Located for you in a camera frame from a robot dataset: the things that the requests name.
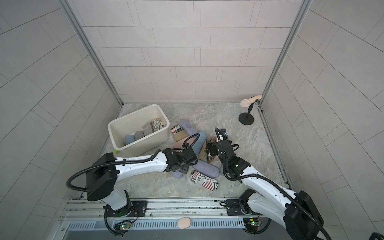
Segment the cream patterned glasses case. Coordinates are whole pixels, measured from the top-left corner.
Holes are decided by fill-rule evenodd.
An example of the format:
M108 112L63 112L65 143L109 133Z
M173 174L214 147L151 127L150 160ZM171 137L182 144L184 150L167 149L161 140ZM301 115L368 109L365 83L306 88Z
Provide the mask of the cream patterned glasses case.
M159 131L166 126L166 124L164 124L160 118L152 119L151 124L153 128L153 132Z

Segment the light blue case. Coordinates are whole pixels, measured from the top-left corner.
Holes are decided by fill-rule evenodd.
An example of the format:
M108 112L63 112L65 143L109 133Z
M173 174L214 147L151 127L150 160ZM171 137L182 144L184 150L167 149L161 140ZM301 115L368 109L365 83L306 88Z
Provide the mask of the light blue case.
M203 148L203 145L206 142L207 134L205 132L199 132L200 136L198 140L195 142L195 144L192 146L192 149L196 156L198 156Z

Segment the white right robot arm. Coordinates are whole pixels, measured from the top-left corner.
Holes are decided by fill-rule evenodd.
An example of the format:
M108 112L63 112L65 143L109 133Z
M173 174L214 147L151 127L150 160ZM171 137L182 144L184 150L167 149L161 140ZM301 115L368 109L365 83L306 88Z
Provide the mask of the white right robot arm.
M326 240L331 239L309 194L304 191L296 193L265 177L236 155L234 145L221 129L215 128L215 134L217 142L213 146L222 163L225 178L254 190L246 202L247 207L283 226L293 240L317 240L319 233Z

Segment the grey rectangular fabric case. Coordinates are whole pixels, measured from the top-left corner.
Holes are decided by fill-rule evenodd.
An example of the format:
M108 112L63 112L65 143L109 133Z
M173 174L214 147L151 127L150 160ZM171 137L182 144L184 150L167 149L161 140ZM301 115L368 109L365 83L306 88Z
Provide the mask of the grey rectangular fabric case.
M152 122L145 123L142 127L142 131L144 133L144 136L148 136L148 135L154 133L155 129L154 129Z

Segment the dark grey oval case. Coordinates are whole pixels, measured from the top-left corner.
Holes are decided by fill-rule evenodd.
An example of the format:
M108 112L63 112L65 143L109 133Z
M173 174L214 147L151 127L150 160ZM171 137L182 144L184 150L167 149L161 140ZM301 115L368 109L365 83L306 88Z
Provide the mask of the dark grey oval case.
M137 141L137 140L144 138L145 134L143 131L137 131L137 132L135 132L134 137L135 137L135 140Z

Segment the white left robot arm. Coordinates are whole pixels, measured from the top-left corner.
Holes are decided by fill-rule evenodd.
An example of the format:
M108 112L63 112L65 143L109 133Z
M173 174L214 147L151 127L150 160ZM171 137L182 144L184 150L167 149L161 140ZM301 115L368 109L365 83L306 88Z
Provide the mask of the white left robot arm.
M86 192L89 202L103 201L113 211L132 206L129 194L116 189L116 184L136 175L152 172L177 172L196 164L198 158L191 147L157 150L153 155L133 158L101 156L91 167L81 170L66 182L67 188Z

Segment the pink case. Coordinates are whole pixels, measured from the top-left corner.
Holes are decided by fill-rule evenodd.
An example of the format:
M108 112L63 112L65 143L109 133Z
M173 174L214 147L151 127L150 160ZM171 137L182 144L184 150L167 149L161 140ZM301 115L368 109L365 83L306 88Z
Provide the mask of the pink case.
M173 145L173 149L178 149L178 148L187 148L189 147L193 142L194 142L194 138L190 138L186 141L187 138L184 138L176 143L174 143Z

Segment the lilac case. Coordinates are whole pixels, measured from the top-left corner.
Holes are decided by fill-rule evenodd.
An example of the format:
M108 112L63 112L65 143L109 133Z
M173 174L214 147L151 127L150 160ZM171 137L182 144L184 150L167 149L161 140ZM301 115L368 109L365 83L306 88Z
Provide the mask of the lilac case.
M183 173L181 172L173 172L172 173L173 177L176 178L176 179L181 179L183 177Z

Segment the blue oval case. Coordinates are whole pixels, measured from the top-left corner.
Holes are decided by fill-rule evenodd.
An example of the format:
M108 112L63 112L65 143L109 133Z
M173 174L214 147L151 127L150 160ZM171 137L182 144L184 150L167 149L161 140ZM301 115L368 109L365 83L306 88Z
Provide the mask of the blue oval case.
M125 138L124 138L125 146L127 146L127 145L129 145L129 144L131 144L131 143L133 143L133 142L135 142L135 141L136 141L136 139L135 139L135 136L134 136L134 135L127 135L127 136L125 136Z

